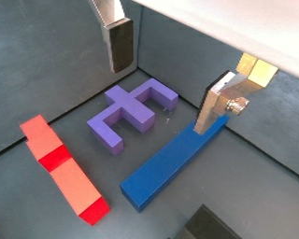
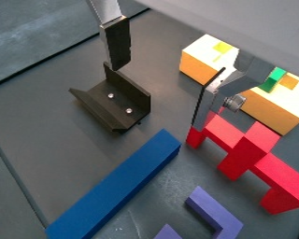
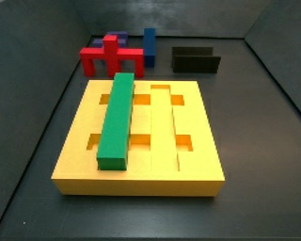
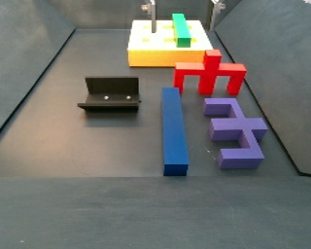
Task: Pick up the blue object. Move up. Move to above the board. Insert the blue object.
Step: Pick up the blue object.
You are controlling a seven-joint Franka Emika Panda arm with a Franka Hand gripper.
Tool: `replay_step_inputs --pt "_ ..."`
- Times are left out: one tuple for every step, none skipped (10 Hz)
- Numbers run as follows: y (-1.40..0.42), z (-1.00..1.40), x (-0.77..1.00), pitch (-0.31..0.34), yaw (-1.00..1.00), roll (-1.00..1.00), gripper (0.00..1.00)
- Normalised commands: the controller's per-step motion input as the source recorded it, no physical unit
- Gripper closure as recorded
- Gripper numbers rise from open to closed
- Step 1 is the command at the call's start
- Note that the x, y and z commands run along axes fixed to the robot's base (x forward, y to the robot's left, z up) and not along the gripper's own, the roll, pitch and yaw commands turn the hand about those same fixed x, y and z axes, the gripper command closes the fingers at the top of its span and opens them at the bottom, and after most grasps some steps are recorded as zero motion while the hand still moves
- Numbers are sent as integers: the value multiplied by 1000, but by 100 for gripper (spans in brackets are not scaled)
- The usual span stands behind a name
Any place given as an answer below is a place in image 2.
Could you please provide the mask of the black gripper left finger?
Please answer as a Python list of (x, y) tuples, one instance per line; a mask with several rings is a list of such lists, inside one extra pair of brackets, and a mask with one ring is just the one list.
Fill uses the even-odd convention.
[(109, 67), (117, 71), (131, 62), (129, 19), (121, 14), (117, 0), (85, 0), (96, 19)]

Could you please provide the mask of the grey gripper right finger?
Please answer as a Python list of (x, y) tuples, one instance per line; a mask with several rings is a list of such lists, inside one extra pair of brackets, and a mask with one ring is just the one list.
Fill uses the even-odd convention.
[(220, 107), (236, 111), (246, 99), (239, 95), (250, 88), (259, 86), (275, 68), (272, 63), (239, 50), (234, 60), (234, 71), (222, 67), (208, 83), (202, 87), (196, 101), (196, 110), (191, 126), (200, 131), (208, 124), (212, 114)]

